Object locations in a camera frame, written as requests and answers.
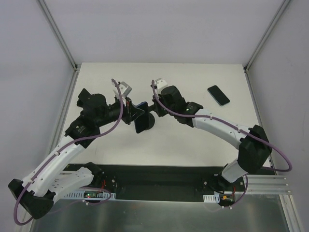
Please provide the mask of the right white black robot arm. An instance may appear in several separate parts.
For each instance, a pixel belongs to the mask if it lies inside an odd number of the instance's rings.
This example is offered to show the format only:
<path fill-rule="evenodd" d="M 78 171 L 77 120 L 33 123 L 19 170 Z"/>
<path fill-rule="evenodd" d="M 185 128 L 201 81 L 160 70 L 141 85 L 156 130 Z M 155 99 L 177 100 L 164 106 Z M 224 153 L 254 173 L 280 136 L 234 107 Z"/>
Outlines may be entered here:
<path fill-rule="evenodd" d="M 229 190 L 235 181 L 262 169 L 272 152 L 262 127 L 246 127 L 228 122 L 211 113 L 202 105 L 186 102 L 175 86 L 151 85 L 154 94 L 155 112 L 159 116 L 169 114 L 179 123 L 209 132 L 231 144 L 238 150 L 238 157 L 227 164 L 217 176 L 221 190 Z"/>

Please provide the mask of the black round-base phone stand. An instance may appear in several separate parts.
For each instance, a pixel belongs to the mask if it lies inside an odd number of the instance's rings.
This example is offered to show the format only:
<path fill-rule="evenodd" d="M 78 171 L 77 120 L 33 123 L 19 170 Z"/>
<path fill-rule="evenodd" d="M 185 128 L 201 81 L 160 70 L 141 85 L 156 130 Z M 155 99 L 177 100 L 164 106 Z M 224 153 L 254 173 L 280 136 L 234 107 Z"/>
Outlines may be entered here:
<path fill-rule="evenodd" d="M 155 125 L 155 117 L 154 115 L 151 113 L 153 110 L 152 106 L 148 106 L 147 110 L 146 110 L 146 115 L 148 118 L 148 123 L 147 123 L 147 127 L 146 130 L 150 130 L 154 125 Z"/>

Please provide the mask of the black folding phone stand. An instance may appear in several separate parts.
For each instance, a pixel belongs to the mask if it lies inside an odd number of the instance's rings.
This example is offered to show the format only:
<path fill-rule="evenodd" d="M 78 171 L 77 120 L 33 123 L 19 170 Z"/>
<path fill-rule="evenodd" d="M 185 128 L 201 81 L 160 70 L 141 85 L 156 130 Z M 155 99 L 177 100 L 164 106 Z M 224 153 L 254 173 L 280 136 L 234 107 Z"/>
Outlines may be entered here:
<path fill-rule="evenodd" d="M 76 103 L 77 106 L 82 107 L 84 103 L 86 103 L 89 100 L 90 96 L 91 94 L 85 88 L 83 88 L 80 94 L 78 95 L 78 101 Z"/>

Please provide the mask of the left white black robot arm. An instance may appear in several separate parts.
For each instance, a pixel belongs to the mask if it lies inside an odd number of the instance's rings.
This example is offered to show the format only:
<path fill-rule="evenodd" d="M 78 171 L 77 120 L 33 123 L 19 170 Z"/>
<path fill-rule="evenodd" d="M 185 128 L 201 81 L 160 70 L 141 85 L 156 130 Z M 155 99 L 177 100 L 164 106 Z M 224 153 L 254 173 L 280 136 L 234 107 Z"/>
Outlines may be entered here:
<path fill-rule="evenodd" d="M 107 104 L 102 94 L 90 94 L 82 89 L 77 106 L 82 108 L 80 115 L 65 130 L 65 135 L 45 161 L 28 177 L 13 179 L 8 185 L 16 204 L 23 206 L 34 219 L 46 215 L 56 202 L 60 188 L 51 189 L 55 177 L 95 139 L 111 133 L 121 121 L 129 125 L 139 117 L 142 121 L 138 123 L 138 131 L 147 128 L 146 102 L 134 105 L 129 97 L 125 97 Z"/>

